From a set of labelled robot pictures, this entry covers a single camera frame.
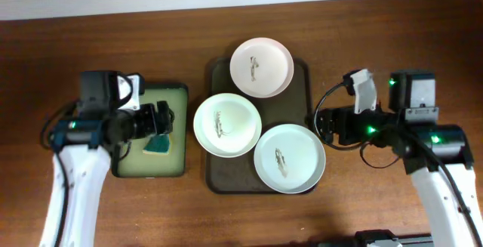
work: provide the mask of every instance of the white plate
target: white plate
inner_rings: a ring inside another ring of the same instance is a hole
[[[196,139],[205,150],[226,158],[240,156],[257,144],[262,120],[257,108],[237,94],[209,97],[196,110]]]
[[[279,125],[258,141],[255,168],[262,181],[281,193],[302,193],[315,186],[325,169],[321,141],[299,125]]]
[[[294,76],[294,61],[284,45],[256,38],[232,55],[229,71],[235,85],[252,97],[272,97],[285,90]]]

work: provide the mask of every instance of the brown tray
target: brown tray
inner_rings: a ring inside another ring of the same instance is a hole
[[[241,92],[229,74],[229,58],[220,58],[211,68],[210,95],[234,93],[247,98],[260,113],[262,134],[271,127],[291,123],[307,127],[312,118],[309,67],[301,59],[294,59],[294,77],[280,94],[260,99]],[[255,148],[232,159],[206,155],[206,184],[218,194],[270,194],[278,193],[258,177],[254,166]]]

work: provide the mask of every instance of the black cable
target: black cable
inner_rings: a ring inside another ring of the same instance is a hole
[[[44,127],[42,127],[42,130],[40,132],[40,145],[47,150],[50,150],[52,146],[50,144],[45,143],[45,132],[48,129],[48,126],[59,116],[65,116],[68,113],[73,113],[75,111],[75,108],[77,107],[78,100],[74,100],[73,102],[70,102],[61,108],[57,110],[44,124]],[[60,165],[60,170],[62,171],[62,176],[63,176],[63,189],[64,189],[64,194],[63,194],[63,205],[62,205],[62,212],[60,214],[60,223],[59,223],[59,228],[57,229],[57,237],[55,239],[54,246],[59,247],[60,242],[62,241],[62,235],[63,235],[63,230],[66,225],[66,218],[67,218],[67,209],[69,207],[69,178],[67,177],[67,171],[65,166],[62,163],[62,160],[59,157],[60,152],[54,152],[54,157],[57,158],[57,161],[59,162]]]
[[[67,177],[67,171],[66,168],[64,167],[62,160],[60,160],[59,153],[54,154],[57,157],[57,160],[59,161],[60,164],[60,169],[62,170],[62,175],[63,175],[63,205],[62,205],[62,213],[60,215],[60,223],[59,223],[59,228],[57,229],[57,238],[55,239],[55,244],[54,247],[59,247],[60,242],[62,241],[62,235],[63,235],[63,230],[64,227],[66,226],[66,217],[67,217],[67,209],[69,205],[69,178]]]
[[[129,151],[131,151],[131,141],[129,141],[128,143],[128,148],[126,149],[126,153],[124,153],[124,155],[122,155],[121,157],[119,157],[119,161],[123,160],[126,156],[128,156],[129,154]]]
[[[50,144],[47,145],[45,143],[45,132],[47,131],[48,126],[60,115],[65,115],[66,113],[73,112],[74,109],[76,108],[76,105],[78,103],[78,100],[74,100],[73,102],[70,102],[61,108],[59,108],[44,124],[44,127],[42,127],[42,130],[40,131],[40,145],[46,149],[50,150],[51,146]]]
[[[348,151],[348,150],[355,150],[357,148],[359,148],[360,146],[362,146],[363,142],[361,143],[358,143],[356,145],[352,145],[352,146],[348,146],[348,147],[339,147],[337,145],[333,145],[333,144],[330,144],[328,143],[326,140],[325,140],[325,137],[323,134],[321,134],[319,131],[318,131],[318,128],[317,128],[317,115],[318,115],[318,111],[320,110],[320,107],[322,106],[322,104],[325,102],[325,99],[330,95],[332,94],[334,91],[336,91],[338,88],[341,88],[344,86],[344,83],[341,82],[337,85],[335,85],[334,87],[332,87],[331,89],[329,89],[327,92],[325,92],[324,96],[322,97],[322,99],[320,99],[320,101],[318,102],[317,104],[317,107],[315,108],[315,111],[314,111],[314,129],[315,129],[315,133],[320,137],[320,139],[322,140],[322,143],[329,146],[330,148],[332,149],[335,149],[335,150],[342,150],[342,151]]]
[[[368,165],[369,167],[371,167],[371,168],[388,168],[388,167],[390,167],[390,166],[392,166],[392,165],[396,164],[396,163],[397,163],[397,161],[399,161],[399,160],[400,160],[400,158],[398,157],[397,159],[395,159],[394,161],[392,161],[391,163],[389,163],[388,165],[385,165],[385,166],[375,166],[375,165],[371,165],[371,164],[369,164],[369,162],[368,162],[368,161],[365,159],[365,157],[364,157],[364,149],[365,149],[365,147],[366,147],[367,145],[371,145],[371,142],[366,141],[366,142],[364,142],[364,143],[362,144],[361,149],[359,149],[359,155],[360,155],[360,157],[361,157],[362,161],[363,161],[363,162],[364,162],[366,165]]]
[[[456,197],[456,200],[458,201],[458,205],[460,206],[461,212],[465,216],[466,222],[468,223],[469,229],[471,230],[473,237],[475,238],[476,244],[478,247],[482,247],[481,243],[481,238],[478,234],[478,230],[476,229],[475,222],[471,218],[471,211],[469,208],[466,206],[466,203],[463,200],[463,197],[461,196],[461,192],[458,189],[458,186],[456,185],[456,182],[454,181],[453,177],[451,176],[451,173],[448,171],[448,168],[446,168],[446,165],[443,163],[443,161],[438,158],[434,152],[424,144],[424,142],[421,141],[418,137],[414,136],[413,134],[408,133],[407,131],[404,131],[400,128],[395,128],[395,130],[398,132],[399,135],[402,137],[407,138],[408,140],[413,141],[420,149],[423,150],[425,153],[426,157],[430,159],[431,161],[437,163],[439,167],[441,167],[441,170],[443,173],[445,173],[446,178],[448,179],[451,189],[453,190],[454,196]]]

